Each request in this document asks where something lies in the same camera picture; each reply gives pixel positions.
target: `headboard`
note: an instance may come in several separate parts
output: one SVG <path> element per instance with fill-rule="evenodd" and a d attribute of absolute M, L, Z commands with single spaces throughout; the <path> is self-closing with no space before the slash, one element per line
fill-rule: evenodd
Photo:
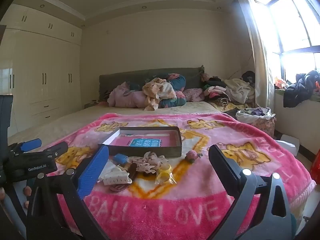
<path fill-rule="evenodd" d="M 160 68 L 136 70 L 110 75 L 101 75 L 99 77 L 99 100 L 102 101 L 106 91 L 112 91 L 118 85 L 125 81 L 139 84 L 142 87 L 155 77 L 165 78 L 169 73 L 178 73 L 186 78 L 185 89 L 201 88 L 201 75 L 204 73 L 203 65 L 198 68 Z"/>

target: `orange plastic bag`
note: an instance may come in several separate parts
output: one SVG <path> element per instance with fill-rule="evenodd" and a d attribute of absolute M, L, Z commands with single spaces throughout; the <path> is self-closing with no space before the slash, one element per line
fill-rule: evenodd
<path fill-rule="evenodd" d="M 320 184 L 320 150 L 311 166 L 310 175 L 317 184 Z"/>

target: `pink blanket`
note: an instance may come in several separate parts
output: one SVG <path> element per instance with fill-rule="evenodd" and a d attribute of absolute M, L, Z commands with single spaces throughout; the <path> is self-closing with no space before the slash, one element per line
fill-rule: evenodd
<path fill-rule="evenodd" d="M 302 203 L 315 187 L 308 171 L 290 152 L 257 128 L 226 114 L 105 114 L 62 140 L 71 151 L 89 154 L 119 126 L 169 125 L 180 128 L 183 140 L 182 157 L 169 160 L 176 185 L 156 185 L 154 177 L 139 175 L 123 192 L 112 193 L 108 186 L 99 183 L 84 199 L 111 239 L 206 239 L 233 202 L 209 162 L 208 148 L 213 144 L 242 168 L 249 168 L 257 175 L 278 172 L 291 208 Z M 204 155 L 194 164 L 184 160 L 191 149 Z M 59 171 L 64 169 L 60 164 Z M 255 196 L 240 231 L 249 225 L 257 202 Z M 61 205 L 71 228 L 76 230 L 63 201 Z"/>

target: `white wardrobe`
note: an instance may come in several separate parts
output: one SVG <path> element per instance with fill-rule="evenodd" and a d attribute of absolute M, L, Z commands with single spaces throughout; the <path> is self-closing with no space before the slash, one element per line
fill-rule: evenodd
<path fill-rule="evenodd" d="M 0 22 L 0 94 L 12 94 L 8 136 L 81 109 L 82 30 L 12 4 Z"/>

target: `open box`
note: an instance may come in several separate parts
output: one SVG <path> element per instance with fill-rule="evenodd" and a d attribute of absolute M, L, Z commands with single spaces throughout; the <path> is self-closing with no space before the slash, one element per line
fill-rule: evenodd
<path fill-rule="evenodd" d="M 166 158 L 181 157 L 182 141 L 177 126 L 119 127 L 103 142 L 109 148 L 109 155 L 118 153 L 143 157 L 154 152 Z"/>

